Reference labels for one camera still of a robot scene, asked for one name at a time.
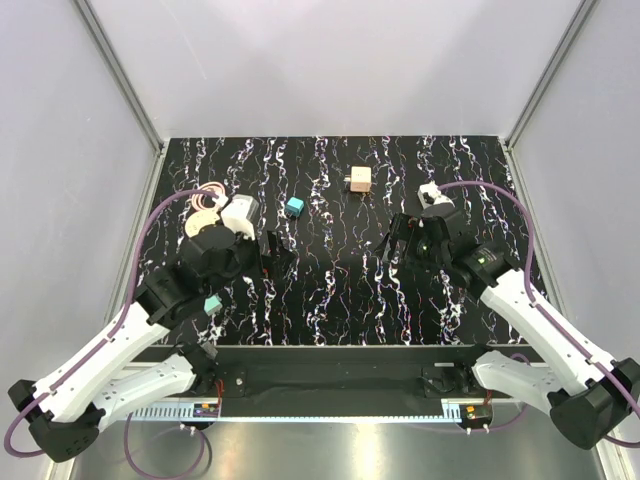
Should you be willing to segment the pink cube socket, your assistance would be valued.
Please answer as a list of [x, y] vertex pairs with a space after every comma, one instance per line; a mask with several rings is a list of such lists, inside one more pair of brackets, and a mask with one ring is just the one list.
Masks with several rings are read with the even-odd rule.
[[367, 166], [352, 166], [345, 182], [350, 192], [369, 193], [372, 186], [372, 170]]

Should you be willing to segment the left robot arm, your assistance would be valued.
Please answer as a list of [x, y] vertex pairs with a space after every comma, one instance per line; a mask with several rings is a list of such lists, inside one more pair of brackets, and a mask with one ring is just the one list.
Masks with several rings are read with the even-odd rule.
[[283, 277], [295, 255], [275, 231], [269, 252], [217, 225], [185, 240], [176, 255], [149, 274], [119, 316], [69, 361], [38, 380], [8, 390], [37, 453], [62, 463], [85, 451], [112, 423], [162, 398], [208, 394], [215, 386], [215, 353], [180, 346], [160, 363], [128, 378], [115, 376], [147, 347], [206, 311], [206, 303], [238, 277]]

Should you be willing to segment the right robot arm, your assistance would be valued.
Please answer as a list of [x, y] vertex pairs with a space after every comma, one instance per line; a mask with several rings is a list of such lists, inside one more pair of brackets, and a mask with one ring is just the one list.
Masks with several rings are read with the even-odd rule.
[[523, 335], [546, 365], [534, 368], [483, 347], [474, 362], [454, 371], [463, 395], [504, 393], [548, 415], [583, 450], [606, 439], [637, 407], [638, 362], [614, 359], [527, 289], [527, 274], [495, 243], [478, 243], [457, 208], [437, 205], [420, 217], [395, 214], [376, 254], [419, 272], [444, 272]]

